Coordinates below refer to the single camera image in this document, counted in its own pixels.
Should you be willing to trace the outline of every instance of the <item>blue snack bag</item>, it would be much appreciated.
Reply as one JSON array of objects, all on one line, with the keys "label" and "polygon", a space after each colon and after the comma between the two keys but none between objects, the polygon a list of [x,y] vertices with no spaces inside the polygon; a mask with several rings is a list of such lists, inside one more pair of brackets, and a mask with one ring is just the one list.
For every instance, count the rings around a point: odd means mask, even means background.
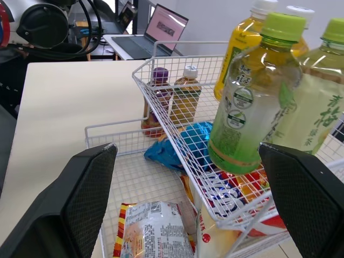
[{"label": "blue snack bag", "polygon": [[[212,123],[201,122],[195,123],[193,125],[187,126],[186,128],[181,128],[181,136],[176,139],[176,142],[179,146],[184,146],[181,143],[182,140],[186,142],[189,149],[185,149],[185,152],[182,153],[185,156],[190,156],[188,153],[192,152],[192,158],[188,160],[191,171],[199,174],[199,171],[195,171],[195,163],[198,162],[199,165],[203,167],[204,170],[207,170],[211,160],[208,155],[207,143],[210,137],[210,131],[212,128]],[[170,140],[166,135],[160,137],[157,142],[155,142],[150,148],[148,148],[144,154],[146,159],[151,159],[157,161],[170,169],[177,169],[180,171],[185,171],[182,163],[180,162],[177,153],[173,149],[173,146]]]}]

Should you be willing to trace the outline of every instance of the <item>purple bottle cap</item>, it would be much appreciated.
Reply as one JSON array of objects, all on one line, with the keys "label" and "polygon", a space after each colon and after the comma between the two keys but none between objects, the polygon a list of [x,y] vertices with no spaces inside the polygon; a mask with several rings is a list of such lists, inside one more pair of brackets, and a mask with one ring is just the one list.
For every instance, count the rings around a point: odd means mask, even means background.
[{"label": "purple bottle cap", "polygon": [[167,81],[168,79],[168,70],[163,67],[156,67],[153,70],[153,79],[158,81]]}]

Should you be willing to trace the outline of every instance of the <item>laptop screen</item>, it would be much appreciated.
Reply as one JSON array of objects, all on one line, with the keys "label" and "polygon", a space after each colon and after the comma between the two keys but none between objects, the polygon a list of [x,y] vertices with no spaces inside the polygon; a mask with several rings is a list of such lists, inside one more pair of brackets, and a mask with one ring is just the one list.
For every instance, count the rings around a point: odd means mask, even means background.
[{"label": "laptop screen", "polygon": [[[148,24],[145,35],[154,41],[179,40],[188,19],[157,4]],[[166,50],[172,52],[176,44],[164,44]]]},{"label": "laptop screen", "polygon": [[118,22],[123,29],[126,29],[129,23],[137,14],[137,9],[129,1],[124,5],[122,11],[118,16]]}]

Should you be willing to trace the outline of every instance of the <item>bottle neck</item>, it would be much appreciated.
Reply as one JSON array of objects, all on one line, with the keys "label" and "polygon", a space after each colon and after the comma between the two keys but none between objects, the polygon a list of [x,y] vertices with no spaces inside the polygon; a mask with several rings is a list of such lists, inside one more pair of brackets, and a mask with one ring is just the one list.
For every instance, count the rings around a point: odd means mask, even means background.
[{"label": "bottle neck", "polygon": [[187,77],[187,76],[183,76],[184,77],[184,79],[186,80],[186,81],[194,81],[196,78],[190,78],[190,77]]},{"label": "bottle neck", "polygon": [[159,79],[154,80],[155,86],[164,86],[164,84],[166,84],[166,83],[167,83],[167,80],[164,80],[164,81],[159,80]]},{"label": "bottle neck", "polygon": [[279,52],[288,52],[290,51],[295,41],[281,40],[268,36],[262,36],[262,41],[260,43],[261,47],[270,48],[278,50]]},{"label": "bottle neck", "polygon": [[320,46],[320,49],[334,54],[344,55],[344,44],[324,40]]},{"label": "bottle neck", "polygon": [[261,13],[251,11],[250,18],[253,20],[258,20],[259,22],[263,22],[267,18],[267,15],[263,15]]}]

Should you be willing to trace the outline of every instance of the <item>white bottle cap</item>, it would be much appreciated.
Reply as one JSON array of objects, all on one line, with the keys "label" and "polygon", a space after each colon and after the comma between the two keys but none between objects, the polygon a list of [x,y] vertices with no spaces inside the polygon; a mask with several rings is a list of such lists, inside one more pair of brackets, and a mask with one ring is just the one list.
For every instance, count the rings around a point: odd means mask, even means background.
[{"label": "white bottle cap", "polygon": [[185,66],[183,76],[189,79],[196,79],[198,75],[197,66]]},{"label": "white bottle cap", "polygon": [[268,13],[276,10],[277,3],[277,0],[255,0],[251,7],[251,12],[263,15],[263,17],[257,18],[264,18]]},{"label": "white bottle cap", "polygon": [[306,18],[306,25],[305,28],[308,28],[310,25],[310,22],[315,14],[315,12],[311,9],[299,7],[299,6],[293,6],[289,5],[286,7],[287,9],[287,14],[288,15],[295,15],[295,16],[300,16]]}]

